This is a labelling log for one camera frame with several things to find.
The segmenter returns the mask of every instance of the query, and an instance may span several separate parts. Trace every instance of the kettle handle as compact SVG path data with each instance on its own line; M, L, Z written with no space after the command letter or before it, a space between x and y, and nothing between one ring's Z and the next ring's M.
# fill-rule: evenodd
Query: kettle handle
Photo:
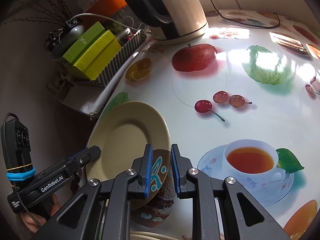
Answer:
M168 15L159 14L148 0L125 0L135 15L146 25L162 27L172 22Z

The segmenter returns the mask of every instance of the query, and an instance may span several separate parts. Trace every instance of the striped box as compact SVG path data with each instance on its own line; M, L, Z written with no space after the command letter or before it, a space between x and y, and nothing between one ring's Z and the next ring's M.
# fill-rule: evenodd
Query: striped box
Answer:
M145 41L147 36L142 31L137 31L115 57L104 68L101 74L93 81L75 82L80 86L107 87L111 79L115 76L121 66L133 54L133 52Z

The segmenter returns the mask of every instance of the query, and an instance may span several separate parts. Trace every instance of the camera lens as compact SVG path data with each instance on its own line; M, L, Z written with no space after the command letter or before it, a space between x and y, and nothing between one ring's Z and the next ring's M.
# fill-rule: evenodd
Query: camera lens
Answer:
M26 146L27 142L26 142L26 135L24 132L21 133L21 137L22 137L22 145Z
M17 131L17 142L18 144L21 144L21 133L19 130Z

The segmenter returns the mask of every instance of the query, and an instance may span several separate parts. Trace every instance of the red apple print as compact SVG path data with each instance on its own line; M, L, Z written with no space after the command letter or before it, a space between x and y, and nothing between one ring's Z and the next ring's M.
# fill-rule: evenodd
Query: red apple print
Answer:
M319 42L317 41L317 39L310 32L306 31L304 28L301 28L300 26L297 26L297 25L292 25L292 27L295 28L297 32L299 32L300 34L305 36L307 39L309 39L311 42L319 45Z
M198 44L178 50L172 57L176 71L192 72L204 70L216 59L217 50L210 44Z

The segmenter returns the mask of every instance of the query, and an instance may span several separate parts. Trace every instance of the human hand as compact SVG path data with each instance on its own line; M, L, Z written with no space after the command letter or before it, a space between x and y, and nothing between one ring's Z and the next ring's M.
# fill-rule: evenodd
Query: human hand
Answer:
M50 211L50 217L52 217L58 210L61 208L61 204L58 201L58 198L55 194L51 195L51 201L52 201L52 208ZM44 225L47 220L37 214L34 214L31 212L33 217L41 224ZM39 230L39 226L36 224L36 222L33 221L33 219L28 215L26 211L21 212L21 219L23 223L26 225L26 227L34 234L36 231Z

